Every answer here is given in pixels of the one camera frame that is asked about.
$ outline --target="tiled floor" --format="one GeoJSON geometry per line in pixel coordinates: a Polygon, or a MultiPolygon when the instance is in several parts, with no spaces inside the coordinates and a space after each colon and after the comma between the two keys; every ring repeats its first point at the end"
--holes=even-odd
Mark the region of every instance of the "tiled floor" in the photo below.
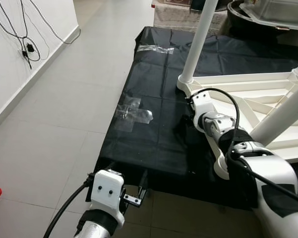
{"type": "MultiPolygon", "coordinates": [[[[129,71],[134,38],[153,24],[151,0],[75,0],[80,38],[55,60],[0,126],[0,238],[40,238],[93,170],[129,71]]],[[[128,192],[135,192],[128,187],[128,192]]],[[[69,238],[86,191],[52,237],[69,238]]],[[[150,192],[114,238],[259,238],[251,212],[150,192]]]]}

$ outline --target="white plastic container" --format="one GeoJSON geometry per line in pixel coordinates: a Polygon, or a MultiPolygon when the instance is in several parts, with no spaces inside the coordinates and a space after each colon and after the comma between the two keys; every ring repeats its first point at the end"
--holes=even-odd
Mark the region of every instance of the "white plastic container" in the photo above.
{"type": "Polygon", "coordinates": [[[298,0],[245,0],[240,7],[259,24],[298,30],[298,0]]]}

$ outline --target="clear tape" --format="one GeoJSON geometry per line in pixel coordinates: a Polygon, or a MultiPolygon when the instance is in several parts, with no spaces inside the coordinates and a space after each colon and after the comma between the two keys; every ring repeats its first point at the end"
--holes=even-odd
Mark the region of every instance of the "clear tape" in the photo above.
{"type": "Polygon", "coordinates": [[[163,53],[163,54],[170,54],[173,55],[174,48],[163,48],[160,46],[155,46],[155,45],[140,45],[138,47],[137,52],[139,51],[155,51],[158,53],[163,53]]]}
{"type": "Polygon", "coordinates": [[[149,124],[153,120],[152,112],[139,109],[141,99],[126,96],[123,104],[118,104],[115,112],[115,129],[132,132],[135,122],[149,124]]]}

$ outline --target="black plastic sheet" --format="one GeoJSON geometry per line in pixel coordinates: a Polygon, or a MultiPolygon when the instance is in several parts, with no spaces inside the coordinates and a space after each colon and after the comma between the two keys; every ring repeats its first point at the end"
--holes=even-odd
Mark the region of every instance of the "black plastic sheet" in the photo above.
{"type": "MultiPolygon", "coordinates": [[[[215,158],[205,136],[189,127],[184,93],[176,83],[193,39],[190,32],[145,27],[136,39],[134,62],[118,104],[141,99],[152,112],[149,124],[135,122],[131,132],[115,129],[113,117],[95,171],[116,162],[126,184],[138,185],[144,171],[154,190],[248,209],[229,181],[213,169],[215,158]],[[137,51],[139,46],[173,48],[172,54],[137,51]]],[[[263,45],[226,36],[206,39],[195,76],[287,72],[298,66],[298,47],[263,45]]]]}

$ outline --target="baseboard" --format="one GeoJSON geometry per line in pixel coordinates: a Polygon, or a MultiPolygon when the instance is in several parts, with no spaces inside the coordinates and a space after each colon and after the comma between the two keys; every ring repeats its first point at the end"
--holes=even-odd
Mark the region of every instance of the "baseboard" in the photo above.
{"type": "MultiPolygon", "coordinates": [[[[77,25],[75,29],[66,37],[66,42],[71,42],[79,33],[80,28],[77,25]]],[[[28,81],[9,99],[9,101],[0,110],[0,125],[18,105],[25,94],[32,88],[32,86],[38,81],[46,69],[53,63],[53,61],[60,55],[60,53],[67,47],[66,44],[60,43],[60,45],[52,52],[51,56],[36,69],[35,72],[29,77],[28,81]]]]}

